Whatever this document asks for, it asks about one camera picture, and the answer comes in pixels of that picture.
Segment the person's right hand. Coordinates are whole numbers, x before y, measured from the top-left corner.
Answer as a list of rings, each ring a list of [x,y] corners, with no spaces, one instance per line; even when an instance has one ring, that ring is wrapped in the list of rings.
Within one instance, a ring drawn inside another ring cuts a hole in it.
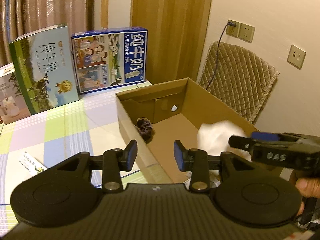
[[[305,198],[320,197],[320,181],[319,178],[306,178],[302,176],[302,172],[293,170],[291,172],[289,182],[295,185],[301,196]]]

